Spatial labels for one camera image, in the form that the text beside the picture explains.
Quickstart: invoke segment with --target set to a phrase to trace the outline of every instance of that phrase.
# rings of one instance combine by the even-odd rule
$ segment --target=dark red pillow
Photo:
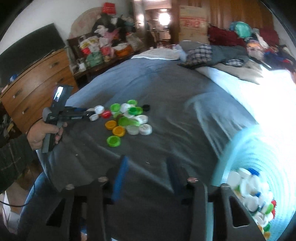
[[[260,36],[269,46],[279,45],[279,36],[277,32],[273,29],[261,28]]]
[[[246,47],[245,41],[240,38],[236,32],[221,29],[215,26],[209,26],[207,34],[210,36],[211,45],[221,46],[243,46]]]

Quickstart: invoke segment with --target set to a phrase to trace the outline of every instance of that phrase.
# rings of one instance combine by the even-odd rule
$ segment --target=cable
[[[24,206],[27,206],[27,205],[31,202],[31,200],[33,199],[33,197],[35,196],[35,181],[34,181],[34,184],[33,184],[33,188],[34,188],[34,190],[33,190],[33,195],[32,195],[32,197],[31,197],[30,200],[29,200],[27,203],[25,203],[24,205],[21,205],[21,206],[18,206],[18,205],[11,205],[11,204],[9,204],[9,203],[5,203],[5,202],[2,202],[2,201],[0,201],[0,203],[2,203],[3,205],[9,206],[9,207],[24,207]]]

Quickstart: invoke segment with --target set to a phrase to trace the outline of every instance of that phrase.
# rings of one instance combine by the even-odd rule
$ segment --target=television
[[[11,76],[21,74],[35,62],[65,47],[54,24],[46,25],[26,35],[0,54],[0,87]]]

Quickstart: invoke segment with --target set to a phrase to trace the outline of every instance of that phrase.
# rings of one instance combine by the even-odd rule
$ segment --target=drawer handle
[[[22,114],[25,114],[27,112],[27,110],[30,109],[30,106],[28,106],[23,112]]]
[[[61,78],[57,83],[60,83],[60,82],[62,82],[63,80],[64,80],[65,78],[63,77],[63,78]]]
[[[15,99],[15,98],[16,98],[21,92],[22,92],[22,89],[20,89],[19,91],[17,91],[17,92],[14,94],[13,98]]]
[[[55,62],[55,63],[53,63],[52,65],[50,65],[50,66],[49,66],[49,68],[50,68],[50,69],[52,69],[53,67],[57,66],[58,64],[59,64],[59,61],[58,61],[58,62]]]

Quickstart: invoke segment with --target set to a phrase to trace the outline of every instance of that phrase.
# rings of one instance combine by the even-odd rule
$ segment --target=white sheet
[[[180,52],[179,50],[157,48],[147,50],[143,53],[133,56],[132,58],[178,60],[180,58]]]

